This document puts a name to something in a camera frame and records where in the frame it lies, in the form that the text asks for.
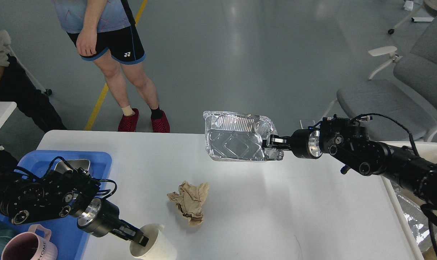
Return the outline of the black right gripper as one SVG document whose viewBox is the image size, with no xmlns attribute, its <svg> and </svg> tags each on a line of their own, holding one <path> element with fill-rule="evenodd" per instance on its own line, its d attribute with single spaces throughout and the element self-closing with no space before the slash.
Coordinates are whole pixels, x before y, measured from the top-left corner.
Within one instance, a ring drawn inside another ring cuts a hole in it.
<svg viewBox="0 0 437 260">
<path fill-rule="evenodd" d="M 291 150 L 301 159 L 317 159 L 322 155 L 319 146 L 320 131 L 316 129 L 299 129 L 292 136 L 270 135 L 266 149 Z"/>
</svg>

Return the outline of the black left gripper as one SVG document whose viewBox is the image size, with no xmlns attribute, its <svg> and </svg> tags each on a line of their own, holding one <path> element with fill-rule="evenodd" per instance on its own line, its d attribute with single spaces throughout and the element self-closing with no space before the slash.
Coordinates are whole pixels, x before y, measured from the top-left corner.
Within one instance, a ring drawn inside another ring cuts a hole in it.
<svg viewBox="0 0 437 260">
<path fill-rule="evenodd" d="M 106 199 L 94 198 L 78 217 L 77 226 L 95 237 L 111 233 L 125 241 L 146 247 L 149 238 L 141 229 L 119 219 L 119 207 Z"/>
</svg>

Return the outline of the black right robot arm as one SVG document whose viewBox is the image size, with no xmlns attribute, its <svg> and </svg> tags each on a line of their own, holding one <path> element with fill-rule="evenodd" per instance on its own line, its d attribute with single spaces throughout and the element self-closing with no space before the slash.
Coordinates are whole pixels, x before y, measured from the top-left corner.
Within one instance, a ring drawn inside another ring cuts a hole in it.
<svg viewBox="0 0 437 260">
<path fill-rule="evenodd" d="M 362 176 L 382 175 L 401 188 L 411 191 L 424 201 L 423 214 L 437 257 L 433 226 L 437 227 L 437 164 L 422 158 L 413 136 L 408 132 L 410 146 L 390 146 L 370 140 L 362 121 L 372 120 L 374 114 L 354 118 L 324 117 L 314 126 L 296 130 L 291 136 L 270 135 L 263 148 L 290 150 L 303 159 L 317 159 L 329 154 L 342 162 L 341 173 L 350 169 Z"/>
</svg>

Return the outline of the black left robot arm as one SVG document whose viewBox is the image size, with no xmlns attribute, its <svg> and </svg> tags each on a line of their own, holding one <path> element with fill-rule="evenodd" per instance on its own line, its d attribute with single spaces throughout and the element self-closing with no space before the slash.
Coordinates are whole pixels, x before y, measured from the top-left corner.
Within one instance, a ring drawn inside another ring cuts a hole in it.
<svg viewBox="0 0 437 260">
<path fill-rule="evenodd" d="M 59 161 L 68 169 L 52 169 Z M 119 208 L 108 201 L 112 189 L 101 189 L 110 179 L 96 179 L 87 170 L 75 168 L 61 156 L 52 160 L 44 176 L 39 177 L 20 166 L 0 165 L 0 214 L 14 225 L 22 225 L 72 216 L 77 226 L 95 237 L 113 234 L 141 246 L 149 242 L 137 227 L 119 218 Z"/>
</svg>

